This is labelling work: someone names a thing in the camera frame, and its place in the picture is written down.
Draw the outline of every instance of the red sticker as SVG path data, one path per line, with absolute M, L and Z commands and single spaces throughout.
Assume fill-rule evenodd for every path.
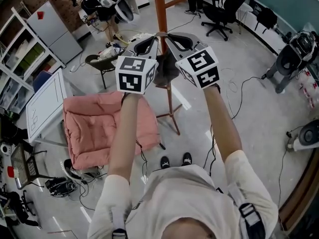
M 38 14 L 38 19 L 43 19 L 44 12 L 38 11 L 37 14 Z

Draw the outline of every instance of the floor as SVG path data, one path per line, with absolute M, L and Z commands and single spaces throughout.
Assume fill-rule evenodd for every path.
M 181 4 L 167 10 L 168 29 L 185 24 L 192 20 L 193 15 L 187 15 L 183 11 L 186 4 Z M 193 21 L 185 26 L 179 27 L 176 31 L 190 32 L 210 45 L 218 60 L 223 82 L 221 93 L 229 108 L 230 113 L 236 113 L 241 103 L 240 88 L 244 80 L 252 76 L 261 77 L 275 61 L 276 57 L 254 38 L 246 30 L 239 34 L 238 25 L 230 24 L 234 31 L 229 34 L 229 40 L 225 42 L 218 32 L 213 32 L 209 37 L 205 33 L 208 26 L 201 26 L 201 21 L 207 20 L 204 15 L 199 19 L 196 16 Z M 141 32 L 155 33 L 158 31 L 156 11 L 153 6 L 141 9 L 141 19 L 135 22 L 136 25 L 121 24 L 120 29 L 130 29 Z M 124 38 L 136 34 L 133 31 L 122 31 Z M 74 58 L 64 69 L 64 75 L 70 79 L 85 93 L 103 92 L 102 79 L 99 71 L 89 65 L 80 66 L 76 72 L 71 73 L 70 69 L 77 68 L 80 62 L 89 54 L 96 54 L 104 49 L 104 43 L 96 42 L 92 37 L 81 42 L 84 52 Z M 116 89 L 114 73 L 105 74 L 108 91 Z M 172 82 L 173 106 L 183 104 L 183 107 L 175 114 L 181 135 L 178 136 L 172 128 L 170 118 L 159 119 L 159 131 L 166 151 L 155 147 L 146 153 L 148 160 L 148 175 L 151 171 L 159 169 L 159 160 L 167 155 L 171 165 L 178 166 L 181 163 L 182 154 L 190 152 L 193 163 L 204 165 L 207 152 L 212 145 L 210 136 L 210 120 L 204 100 L 203 92 L 184 80 L 182 76 Z M 151 86 L 146 92 L 146 99 L 150 103 L 156 115 L 168 112 L 166 91 Z M 281 170 L 282 157 L 287 141 L 286 131 L 292 130 L 308 121 L 309 111 L 305 100 L 297 88 L 296 80 L 286 88 L 284 94 L 276 94 L 274 86 L 270 81 L 252 79 L 243 86 L 243 101 L 241 110 L 234 120 L 239 131 L 244 151 L 257 175 L 269 190 L 275 203 L 279 200 L 278 178 Z M 19 126 L 25 127 L 25 114 L 22 114 Z M 47 136 L 50 140 L 64 141 L 62 130 L 57 129 Z M 37 163 L 50 176 L 63 176 L 60 168 L 60 161 L 68 157 L 66 149 L 52 147 L 50 145 L 38 145 L 37 149 L 46 149 L 48 153 L 40 154 Z M 281 176 L 281 204 L 287 199 L 295 187 L 302 171 L 304 170 L 309 151 L 288 153 L 284 160 L 284 168 Z M 208 156 L 205 169 L 209 171 L 212 154 Z M 5 159 L 4 164 L 8 165 L 9 160 Z M 143 193 L 144 178 L 142 176 L 143 160 L 140 156 L 135 158 L 131 189 L 133 202 L 136 203 Z M 217 160 L 212 166 L 212 178 L 216 185 L 222 190 L 226 189 L 226 180 L 223 163 L 220 154 L 217 152 Z M 9 189 L 16 190 L 14 181 L 4 178 Z M 45 180 L 35 181 L 44 185 Z M 103 180 L 92 182 L 89 185 L 90 193 L 82 200 L 88 208 L 95 208 L 103 187 Z M 38 213 L 37 219 L 43 229 L 20 225 L 15 231 L 19 238 L 86 238 L 89 222 L 93 211 L 85 209 L 78 202 L 79 191 L 72 193 L 68 198 L 53 198 L 46 189 L 29 185 L 26 187 L 27 195 L 35 202 L 35 209 Z M 48 232 L 68 231 L 58 234 L 46 234 Z

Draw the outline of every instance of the wooden stand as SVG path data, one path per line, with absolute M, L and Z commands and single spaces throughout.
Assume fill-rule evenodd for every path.
M 155 0 L 155 6 L 156 6 L 156 13 L 158 16 L 158 23 L 159 23 L 159 31 L 160 32 L 165 32 L 167 33 L 167 18 L 166 18 L 166 9 L 185 0 L 173 0 L 170 1 L 168 3 L 165 4 L 165 0 Z M 164 54 L 167 50 L 167 45 L 165 42 L 165 38 L 161 37 L 160 38 L 160 42 L 161 42 L 161 51 L 162 54 Z M 168 97 L 168 106 L 169 106 L 169 113 L 167 114 L 162 114 L 157 116 L 157 118 L 161 118 L 161 117 L 166 117 L 166 116 L 170 116 L 174 122 L 175 128 L 176 128 L 176 133 L 178 135 L 180 135 L 180 131 L 178 129 L 176 120 L 174 118 L 174 113 L 182 106 L 179 105 L 177 106 L 174 110 L 173 110 L 173 106 L 172 106 L 172 97 L 171 97 L 171 85 L 170 83 L 166 86 L 166 87 L 160 87 L 162 89 L 166 89 L 167 90 L 167 97 Z

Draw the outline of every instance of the white cube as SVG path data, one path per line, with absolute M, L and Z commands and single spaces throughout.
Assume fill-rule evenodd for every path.
M 217 65 L 218 59 L 210 46 L 175 63 L 184 78 L 201 89 L 218 83 Z
M 144 94 L 154 80 L 156 59 L 119 56 L 115 67 L 118 91 Z

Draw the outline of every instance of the pink cushion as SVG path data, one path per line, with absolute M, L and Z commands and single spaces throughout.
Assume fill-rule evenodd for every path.
M 109 152 L 120 123 L 121 92 L 70 97 L 63 102 L 65 133 L 75 169 L 109 163 Z M 143 150 L 160 143 L 153 110 L 142 97 L 138 104 L 137 139 Z M 141 153 L 136 145 L 135 155 Z

